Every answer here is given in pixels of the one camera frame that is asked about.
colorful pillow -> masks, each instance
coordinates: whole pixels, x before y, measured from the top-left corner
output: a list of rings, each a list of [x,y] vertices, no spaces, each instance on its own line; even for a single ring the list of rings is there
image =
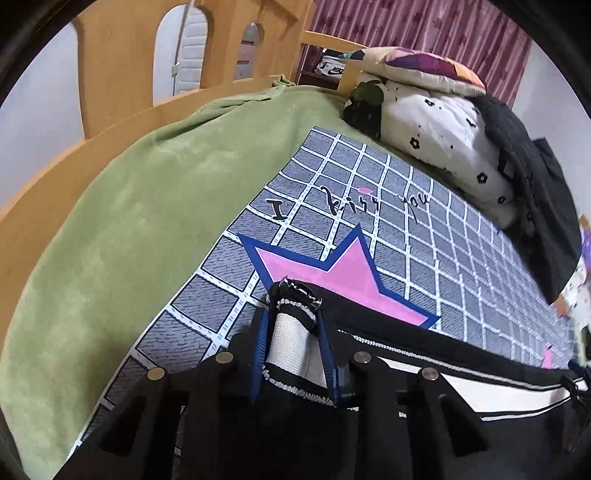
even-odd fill
[[[361,70],[425,90],[455,93],[466,97],[484,95],[478,75],[465,65],[420,50],[404,47],[374,47],[344,55]]]

wooden bed frame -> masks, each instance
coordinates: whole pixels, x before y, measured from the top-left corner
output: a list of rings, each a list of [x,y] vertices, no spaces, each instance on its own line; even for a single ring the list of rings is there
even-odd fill
[[[98,0],[73,20],[78,34],[84,140],[51,161],[0,210],[0,349],[27,278],[90,182],[147,133],[211,100],[294,79],[301,45],[363,48],[306,31],[313,0],[197,0],[208,21],[201,88],[152,105],[156,32],[181,0]],[[256,23],[253,78],[234,81],[242,34]],[[348,66],[338,91],[348,95],[359,70]]]

white wall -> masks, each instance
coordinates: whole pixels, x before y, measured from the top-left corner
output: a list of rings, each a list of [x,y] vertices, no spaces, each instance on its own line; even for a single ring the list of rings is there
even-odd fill
[[[513,111],[531,138],[547,138],[579,213],[591,215],[591,119],[567,80],[535,43]]]
[[[156,32],[154,47],[154,91],[153,100],[157,103],[174,95],[172,66],[177,54],[185,6],[177,5],[164,16]]]
[[[0,107],[0,207],[52,158],[82,139],[74,27],[37,55]]]

green blanket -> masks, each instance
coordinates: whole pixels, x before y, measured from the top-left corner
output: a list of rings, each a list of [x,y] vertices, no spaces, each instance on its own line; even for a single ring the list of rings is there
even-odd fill
[[[133,342],[313,126],[376,145],[340,119],[343,104],[286,83],[216,100],[136,142],[85,191],[0,360],[0,406],[31,479],[55,475]]]

curtain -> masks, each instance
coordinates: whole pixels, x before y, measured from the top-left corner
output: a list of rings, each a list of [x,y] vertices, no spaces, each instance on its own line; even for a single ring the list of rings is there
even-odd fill
[[[402,46],[456,60],[512,106],[531,39],[488,0],[316,0],[311,30],[368,47]],[[306,47],[312,72],[320,49]]]

